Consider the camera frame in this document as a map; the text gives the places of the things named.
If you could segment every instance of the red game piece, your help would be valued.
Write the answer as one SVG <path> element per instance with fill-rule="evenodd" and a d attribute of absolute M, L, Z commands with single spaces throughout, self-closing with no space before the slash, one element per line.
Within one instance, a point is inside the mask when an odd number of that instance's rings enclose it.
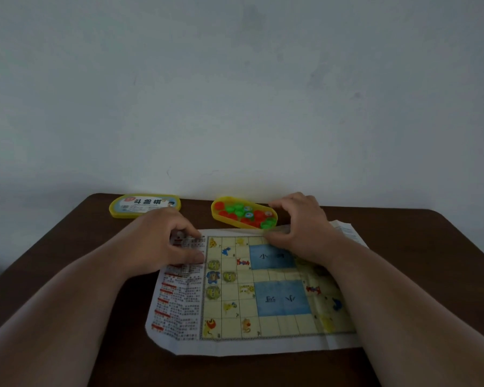
<path fill-rule="evenodd" d="M 263 213 L 261 210 L 255 210 L 253 214 L 255 220 L 265 220 L 265 213 Z"/>
<path fill-rule="evenodd" d="M 215 205 L 213 207 L 215 208 L 215 210 L 224 210 L 224 202 L 215 202 Z"/>

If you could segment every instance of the blue water square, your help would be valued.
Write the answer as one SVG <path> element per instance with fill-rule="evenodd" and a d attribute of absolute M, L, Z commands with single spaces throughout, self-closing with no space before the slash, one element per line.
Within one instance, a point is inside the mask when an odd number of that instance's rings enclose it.
<path fill-rule="evenodd" d="M 311 314 L 299 279 L 293 281 L 261 281 L 254 283 L 258 316 Z"/>
<path fill-rule="evenodd" d="M 253 270 L 296 267 L 291 253 L 271 245 L 249 246 L 249 256 Z"/>

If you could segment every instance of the hand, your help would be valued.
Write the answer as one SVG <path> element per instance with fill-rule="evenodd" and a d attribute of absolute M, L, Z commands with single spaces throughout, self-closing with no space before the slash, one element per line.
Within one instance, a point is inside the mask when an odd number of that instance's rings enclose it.
<path fill-rule="evenodd" d="M 198 238 L 200 232 L 175 208 L 151 210 L 132 221 L 103 247 L 114 255 L 119 269 L 127 277 L 153 273 L 169 264 L 193 264 L 204 261 L 199 250 L 175 247 L 170 244 L 173 230 L 185 231 Z"/>
<path fill-rule="evenodd" d="M 347 240 L 330 224 L 313 195 L 298 192 L 272 201 L 269 206 L 290 214 L 290 233 L 269 231 L 265 238 L 273 246 L 290 250 L 300 258 L 328 267 L 337 253 L 335 246 Z"/>

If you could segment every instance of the yellow plastic tray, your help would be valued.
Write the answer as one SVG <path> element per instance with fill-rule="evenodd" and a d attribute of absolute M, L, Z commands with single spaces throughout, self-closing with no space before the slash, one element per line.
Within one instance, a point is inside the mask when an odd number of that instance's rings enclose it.
<path fill-rule="evenodd" d="M 243 215 L 240 216 L 240 213 L 237 215 L 237 211 L 242 211 Z M 213 201 L 212 216 L 215 220 L 249 230 L 255 228 L 274 228 L 276 227 L 277 222 L 277 214 L 274 209 L 241 198 L 229 196 L 219 197 Z"/>
<path fill-rule="evenodd" d="M 109 212 L 116 219 L 135 219 L 150 210 L 168 206 L 180 210 L 179 197 L 171 194 L 126 194 L 111 202 Z"/>

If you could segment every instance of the animal chess board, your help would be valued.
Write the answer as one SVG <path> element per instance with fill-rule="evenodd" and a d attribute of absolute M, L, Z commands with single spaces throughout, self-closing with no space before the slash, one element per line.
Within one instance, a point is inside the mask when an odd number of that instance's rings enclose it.
<path fill-rule="evenodd" d="M 200 339 L 233 341 L 354 332 L 328 271 L 262 236 L 208 236 Z"/>

